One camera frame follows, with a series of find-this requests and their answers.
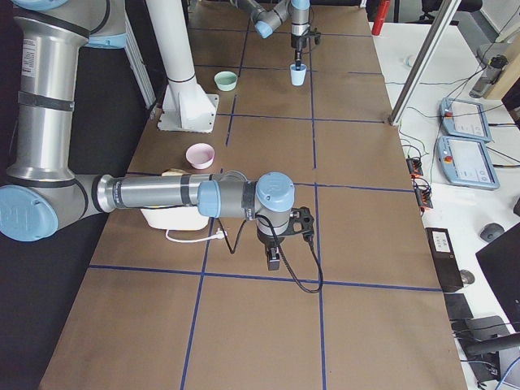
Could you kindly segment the light blue cup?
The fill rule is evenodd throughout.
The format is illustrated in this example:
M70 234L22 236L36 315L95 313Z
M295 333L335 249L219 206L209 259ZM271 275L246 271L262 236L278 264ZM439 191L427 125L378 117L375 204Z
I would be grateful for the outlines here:
M290 65L290 78L293 86L302 86L305 83L307 66L305 64L297 65L295 63Z

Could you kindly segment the green bowl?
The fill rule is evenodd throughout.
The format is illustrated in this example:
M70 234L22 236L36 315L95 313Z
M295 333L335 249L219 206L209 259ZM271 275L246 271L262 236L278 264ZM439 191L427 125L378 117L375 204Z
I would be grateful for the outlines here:
M232 91L238 81L238 75L233 71L220 71L214 75L214 82L218 90L223 92Z

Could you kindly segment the red bottle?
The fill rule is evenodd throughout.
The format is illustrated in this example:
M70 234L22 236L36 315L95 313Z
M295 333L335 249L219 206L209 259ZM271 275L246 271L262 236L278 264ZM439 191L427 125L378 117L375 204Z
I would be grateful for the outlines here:
M371 34L373 36L378 36L381 33L381 30L384 26L386 17L389 12L389 8L391 5L391 0L380 0L377 8L377 13L372 25Z

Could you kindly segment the white toaster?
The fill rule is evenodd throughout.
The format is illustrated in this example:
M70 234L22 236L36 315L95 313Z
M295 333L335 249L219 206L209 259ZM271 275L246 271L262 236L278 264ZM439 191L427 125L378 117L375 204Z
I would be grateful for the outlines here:
M172 208L141 208L147 223L159 230L198 231L209 223L209 218L201 215L196 206Z

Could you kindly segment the pink bowl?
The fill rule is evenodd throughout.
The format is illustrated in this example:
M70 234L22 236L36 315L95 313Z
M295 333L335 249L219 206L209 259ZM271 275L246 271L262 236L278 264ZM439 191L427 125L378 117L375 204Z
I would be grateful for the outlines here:
M215 149L209 144L197 143L188 147L185 157L191 167L203 170L213 164Z

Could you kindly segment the white pillar with base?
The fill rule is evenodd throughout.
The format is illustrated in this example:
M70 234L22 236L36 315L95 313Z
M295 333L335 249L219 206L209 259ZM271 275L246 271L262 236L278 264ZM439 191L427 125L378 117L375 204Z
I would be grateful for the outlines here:
M146 6L167 76L158 128L212 132L219 96L197 82L181 1L149 0Z

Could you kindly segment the bread slice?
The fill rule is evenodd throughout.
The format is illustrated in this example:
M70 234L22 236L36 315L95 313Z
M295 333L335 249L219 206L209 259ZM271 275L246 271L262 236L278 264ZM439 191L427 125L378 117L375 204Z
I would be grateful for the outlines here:
M164 171L161 174L161 176L182 176L185 173L186 173L186 171L184 171L182 169L171 168L171 169Z

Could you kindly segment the orange black connector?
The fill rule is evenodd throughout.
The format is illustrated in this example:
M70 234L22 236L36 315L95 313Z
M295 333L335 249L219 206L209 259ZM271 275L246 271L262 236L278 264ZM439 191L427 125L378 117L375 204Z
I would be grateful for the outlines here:
M431 201L431 185L423 177L422 160L420 157L407 158L406 164L410 173L418 208L423 214L425 211L433 208Z

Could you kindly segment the black box with label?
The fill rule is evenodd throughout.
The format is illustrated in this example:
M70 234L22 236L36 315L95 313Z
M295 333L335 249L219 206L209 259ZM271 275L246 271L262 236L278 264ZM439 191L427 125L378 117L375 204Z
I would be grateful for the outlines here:
M439 227L426 227L425 231L440 287L445 293L455 293L463 283L449 231Z

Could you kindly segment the far teach pendant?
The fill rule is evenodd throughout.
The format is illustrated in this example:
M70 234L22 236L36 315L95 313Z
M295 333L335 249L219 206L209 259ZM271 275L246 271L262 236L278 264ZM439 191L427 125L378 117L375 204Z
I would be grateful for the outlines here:
M440 116L448 135L481 140L492 140L484 107L479 102L445 97L440 103Z

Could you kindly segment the teach pendant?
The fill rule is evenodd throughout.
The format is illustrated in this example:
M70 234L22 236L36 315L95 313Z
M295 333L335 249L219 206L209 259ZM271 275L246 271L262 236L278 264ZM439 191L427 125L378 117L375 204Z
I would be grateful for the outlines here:
M437 150L441 170L450 184L486 190L500 187L482 140L441 136L437 141Z
M448 135L481 140L492 140L484 107L479 102L445 97L440 103L440 116Z

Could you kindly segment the near teach pendant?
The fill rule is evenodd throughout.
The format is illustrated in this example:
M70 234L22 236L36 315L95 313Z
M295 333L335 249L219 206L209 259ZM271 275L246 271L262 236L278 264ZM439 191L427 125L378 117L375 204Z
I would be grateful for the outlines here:
M482 140L441 136L437 141L437 150L441 170L450 184L486 190L500 187Z

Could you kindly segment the black computer mouse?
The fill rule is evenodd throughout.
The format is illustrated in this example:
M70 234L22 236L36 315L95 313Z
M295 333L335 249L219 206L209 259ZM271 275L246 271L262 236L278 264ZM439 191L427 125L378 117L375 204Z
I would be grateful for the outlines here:
M498 223L488 223L480 231L479 237L487 242L493 242L496 238L505 233L505 229Z

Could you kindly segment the aluminium frame post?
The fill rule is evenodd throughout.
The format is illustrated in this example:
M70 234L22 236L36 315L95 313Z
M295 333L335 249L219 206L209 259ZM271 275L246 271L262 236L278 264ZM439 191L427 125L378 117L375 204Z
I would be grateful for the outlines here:
M415 58L414 65L411 67L410 73L399 94L396 104L392 109L392 113L388 118L388 122L391 125L396 126L401 121L401 117L414 94L414 90L422 79L427 65L436 52L436 48L439 45L445 30L452 21L461 2L461 0L444 0L441 3L439 14L427 33L427 36Z

